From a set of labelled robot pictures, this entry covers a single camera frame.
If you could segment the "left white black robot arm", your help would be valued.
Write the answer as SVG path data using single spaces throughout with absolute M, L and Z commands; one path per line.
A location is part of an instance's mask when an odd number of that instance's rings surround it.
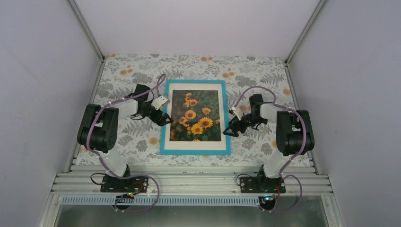
M 106 174 L 114 177 L 113 186 L 124 192 L 131 187 L 128 165 L 113 148 L 117 142 L 119 120 L 128 117 L 149 118 L 158 126 L 172 122 L 162 108 L 169 103 L 166 96 L 157 92 L 157 87 L 137 85 L 133 93 L 104 106 L 88 104 L 77 134 L 79 145 L 94 153 Z

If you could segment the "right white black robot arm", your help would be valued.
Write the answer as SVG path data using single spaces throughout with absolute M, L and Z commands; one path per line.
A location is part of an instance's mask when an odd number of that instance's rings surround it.
M 307 110 L 294 110 L 274 102 L 265 102 L 262 95 L 249 98 L 251 112 L 244 115 L 232 107 L 234 115 L 223 131 L 226 136 L 238 137 L 248 128 L 257 130 L 259 125 L 269 121 L 276 124 L 276 145 L 278 152 L 261 166 L 256 174 L 256 186 L 261 192 L 268 192 L 274 186 L 283 183 L 282 173 L 289 164 L 300 155 L 314 148 L 314 134 Z

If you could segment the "floral patterned table mat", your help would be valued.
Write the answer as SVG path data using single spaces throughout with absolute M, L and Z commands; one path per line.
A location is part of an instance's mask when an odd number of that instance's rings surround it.
M 224 80 L 227 105 L 238 103 L 250 111 L 248 98 L 262 94 L 271 100 L 294 107 L 284 60 L 273 57 L 198 56 L 158 54 L 110 54 L 105 62 L 95 103 L 103 105 L 132 93 L 136 84 L 153 87 L 158 77 L 168 79 Z M 161 128 L 149 119 L 119 120 L 115 150 L 129 165 L 138 166 L 260 166 L 277 151 L 276 125 L 268 123 L 258 130 L 248 129 L 232 138 L 229 156 L 161 155 Z

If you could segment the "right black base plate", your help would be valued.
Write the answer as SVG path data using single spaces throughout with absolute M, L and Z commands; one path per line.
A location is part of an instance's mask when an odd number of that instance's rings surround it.
M 257 178 L 241 176 L 241 193 L 286 193 L 285 183 L 281 178 Z

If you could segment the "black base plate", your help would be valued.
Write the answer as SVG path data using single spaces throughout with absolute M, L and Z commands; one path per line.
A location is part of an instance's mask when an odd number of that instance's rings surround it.
M 257 178 L 241 176 L 241 193 L 286 193 L 285 183 L 281 178 Z
M 100 192 L 145 193 L 147 192 L 148 182 L 149 178 L 145 176 L 122 180 L 106 175 L 103 177 Z

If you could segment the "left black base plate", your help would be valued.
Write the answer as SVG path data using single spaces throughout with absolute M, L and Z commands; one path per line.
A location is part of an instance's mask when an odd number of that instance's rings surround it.
M 149 178 L 145 176 L 122 180 L 106 175 L 103 177 L 100 192 L 145 193 L 147 192 L 148 182 Z

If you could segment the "aluminium rail base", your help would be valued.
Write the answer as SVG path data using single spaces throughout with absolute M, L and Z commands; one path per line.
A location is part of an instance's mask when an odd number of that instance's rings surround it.
M 139 195 L 156 196 L 254 196 L 241 193 L 239 174 L 252 174 L 255 166 L 132 166 L 132 174 L 148 174 L 156 180 Z M 112 224 L 157 226 L 234 227 L 341 227 L 344 225 L 329 177 L 313 166 L 290 167 L 296 176 L 285 181 L 286 193 L 277 199 L 276 213 L 262 212 L 258 206 L 158 206 L 139 214 L 112 210 L 111 205 L 62 205 L 66 195 L 117 195 L 100 192 L 90 176 L 100 180 L 101 165 L 79 165 L 74 158 L 64 173 L 58 173 L 51 187 L 39 226 L 110 226 Z

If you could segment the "left aluminium corner post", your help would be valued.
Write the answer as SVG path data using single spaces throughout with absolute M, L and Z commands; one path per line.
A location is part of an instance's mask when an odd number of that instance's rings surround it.
M 75 0 L 67 0 L 68 4 L 70 5 L 75 17 L 78 20 L 78 23 L 80 24 L 80 26 L 82 27 L 87 39 L 89 40 L 89 43 L 91 44 L 93 50 L 95 51 L 98 59 L 101 62 L 104 62 L 105 56 L 102 54 L 102 51 L 93 35 L 93 33 L 91 32 L 84 16 L 83 13 L 81 12 L 81 10 L 79 9 L 78 4 L 76 3 Z

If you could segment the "aluminium corner post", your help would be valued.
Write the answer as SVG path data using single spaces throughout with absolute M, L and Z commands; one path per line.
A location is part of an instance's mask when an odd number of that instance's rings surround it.
M 98 59 L 101 62 L 104 62 L 105 56 L 102 54 L 102 51 L 93 35 L 93 33 L 91 32 L 84 16 L 83 13 L 81 12 L 81 10 L 79 9 L 78 4 L 76 3 L 75 0 L 67 0 L 68 4 L 70 5 L 75 17 L 78 20 L 78 23 L 80 24 L 80 26 L 82 27 L 87 39 L 89 40 L 89 43 L 91 44 L 93 50 L 95 51 Z
M 294 46 L 292 47 L 288 57 L 286 58 L 286 66 L 289 67 L 290 63 L 292 62 L 294 56 L 296 55 L 298 49 L 302 45 L 303 41 L 306 39 L 306 36 L 308 35 L 310 29 L 314 25 L 315 21 L 318 19 L 319 15 L 321 14 L 323 8 L 325 7 L 327 0 L 319 0 L 310 15 L 307 23 L 305 24 L 304 28 L 302 29 L 299 37 L 297 38 Z

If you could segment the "right aluminium corner post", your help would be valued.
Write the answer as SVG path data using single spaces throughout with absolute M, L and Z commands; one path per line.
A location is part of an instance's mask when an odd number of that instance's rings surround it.
M 315 21 L 318 19 L 319 15 L 321 14 L 323 8 L 325 7 L 327 0 L 319 0 L 310 15 L 307 23 L 305 24 L 304 28 L 302 29 L 299 37 L 297 38 L 294 46 L 292 47 L 288 57 L 286 58 L 286 66 L 289 67 L 290 63 L 292 62 L 294 56 L 296 55 L 298 49 L 302 45 L 303 41 L 306 39 L 306 36 L 308 35 L 310 29 L 314 25 Z

